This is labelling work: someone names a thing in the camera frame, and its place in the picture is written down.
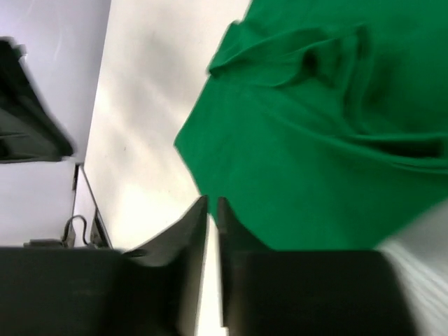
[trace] black plastic part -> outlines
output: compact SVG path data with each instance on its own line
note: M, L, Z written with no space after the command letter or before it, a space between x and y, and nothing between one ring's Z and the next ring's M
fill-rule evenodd
M274 251L218 201L223 320L230 336L417 335L377 251Z
M193 336L207 199L138 253L0 248L2 336Z
M76 190L76 187L78 187L78 177L79 177L79 169L81 168L80 164L75 164L75 169L73 172L73 183L71 184L71 189L73 191Z
M112 243L107 235L106 228L97 210L93 218L92 229L90 231L90 242L100 249L112 249Z
M0 38L0 163L60 161L74 148L45 112L11 38Z
M73 225L69 225L67 236L63 238L64 240L62 240L62 243L64 244L64 247L68 249L72 249L73 247L75 247L76 231Z
M64 242L59 239L32 239L23 244L23 247L53 247L65 248Z

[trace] cable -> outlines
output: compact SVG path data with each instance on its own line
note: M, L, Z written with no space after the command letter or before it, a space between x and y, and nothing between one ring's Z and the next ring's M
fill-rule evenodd
M81 219L82 220L82 222L83 222L83 243L84 243L84 245L86 245L86 246L90 246L90 247L96 247L93 243L90 243L90 242L88 242L87 241L87 239L86 239L86 235L87 235L87 221L86 221L86 219L84 218L84 216L82 216L82 215L75 215L75 216L72 216L72 217L70 217L69 219L68 219L68 221L65 223L65 226L64 226L64 234L62 235L62 242L63 243L66 243L67 242L67 239L69 238L69 232L70 232L70 227L72 227L73 228L73 220L74 219L77 219L77 218L79 218L79 219Z

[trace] white wall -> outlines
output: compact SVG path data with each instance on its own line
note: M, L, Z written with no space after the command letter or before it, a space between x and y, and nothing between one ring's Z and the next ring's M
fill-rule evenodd
M87 147L110 0L0 0L0 36L25 44L43 103ZM57 238L70 217L74 162L0 164L0 245Z

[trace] green fabric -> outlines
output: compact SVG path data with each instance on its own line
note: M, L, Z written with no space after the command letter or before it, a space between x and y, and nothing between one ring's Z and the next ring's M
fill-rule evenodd
M369 249L448 197L447 13L255 0L176 138L201 193L275 249Z

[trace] green shirt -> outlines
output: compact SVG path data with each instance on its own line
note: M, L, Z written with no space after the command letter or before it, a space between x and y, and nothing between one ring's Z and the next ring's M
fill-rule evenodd
M448 197L448 2L255 0L175 146L275 249L369 249Z

